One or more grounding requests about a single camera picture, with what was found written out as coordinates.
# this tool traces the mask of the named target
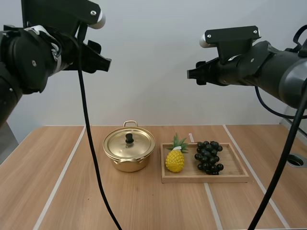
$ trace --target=pot handle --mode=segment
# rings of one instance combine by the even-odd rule
[[[136,127],[139,127],[139,126],[138,126],[138,123],[136,123],[136,121],[132,121],[132,120],[130,120],[130,121],[125,121],[123,126],[126,127],[126,126],[127,126],[127,123],[134,123]]]
[[[120,159],[119,161],[114,161],[115,164],[121,164],[124,162],[135,162],[135,163],[142,163],[143,160],[137,161],[136,159]]]

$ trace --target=gold pot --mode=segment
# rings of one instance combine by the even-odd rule
[[[126,121],[123,128],[110,133],[104,141],[104,151],[113,166],[123,172],[135,172],[144,168],[153,152],[155,140],[146,129],[135,121]]]

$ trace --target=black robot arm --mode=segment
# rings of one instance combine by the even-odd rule
[[[88,0],[22,0],[24,28],[4,26],[0,32],[0,127],[23,94],[42,92],[48,77],[61,70],[77,70],[82,24],[101,28],[105,17]],[[82,70],[108,71],[111,60],[101,46],[82,43]]]
[[[307,26],[295,35],[297,42]],[[267,41],[252,43],[260,38],[256,26],[208,30],[200,40],[202,47],[217,47],[219,57],[198,62],[188,70],[188,78],[198,85],[257,86],[267,93],[298,108],[307,78],[305,46],[280,51]]]

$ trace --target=grape bunch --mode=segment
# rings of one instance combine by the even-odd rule
[[[218,175],[219,171],[224,169],[222,164],[215,165],[220,160],[217,153],[222,150],[223,147],[216,141],[210,143],[208,141],[198,142],[197,153],[194,157],[201,163],[197,165],[197,168],[208,175]]]

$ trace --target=pineapple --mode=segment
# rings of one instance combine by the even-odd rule
[[[186,139],[182,139],[179,141],[178,134],[174,135],[174,145],[168,150],[171,150],[167,155],[165,164],[169,171],[174,173],[180,172],[184,167],[184,156],[183,153],[187,151],[187,143],[184,143]]]

